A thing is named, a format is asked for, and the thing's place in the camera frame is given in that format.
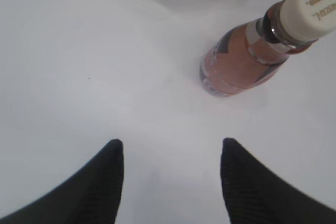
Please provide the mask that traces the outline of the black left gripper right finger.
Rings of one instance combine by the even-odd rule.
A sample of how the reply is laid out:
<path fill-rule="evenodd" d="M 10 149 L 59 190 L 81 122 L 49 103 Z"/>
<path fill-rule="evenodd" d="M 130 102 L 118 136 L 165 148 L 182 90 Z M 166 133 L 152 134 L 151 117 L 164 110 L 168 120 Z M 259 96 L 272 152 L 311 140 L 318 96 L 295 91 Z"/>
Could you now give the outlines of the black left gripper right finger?
<path fill-rule="evenodd" d="M 234 138 L 223 140 L 220 175 L 231 223 L 335 223 L 335 210 L 281 179 Z"/>

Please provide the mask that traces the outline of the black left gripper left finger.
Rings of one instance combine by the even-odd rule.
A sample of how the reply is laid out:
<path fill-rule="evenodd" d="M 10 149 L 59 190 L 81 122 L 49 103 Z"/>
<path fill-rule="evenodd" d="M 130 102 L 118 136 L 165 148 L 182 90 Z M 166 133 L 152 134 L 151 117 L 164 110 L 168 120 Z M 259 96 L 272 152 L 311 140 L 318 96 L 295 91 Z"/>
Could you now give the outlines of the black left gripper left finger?
<path fill-rule="evenodd" d="M 110 140 L 84 167 L 1 223 L 115 223 L 123 190 L 123 143 Z"/>

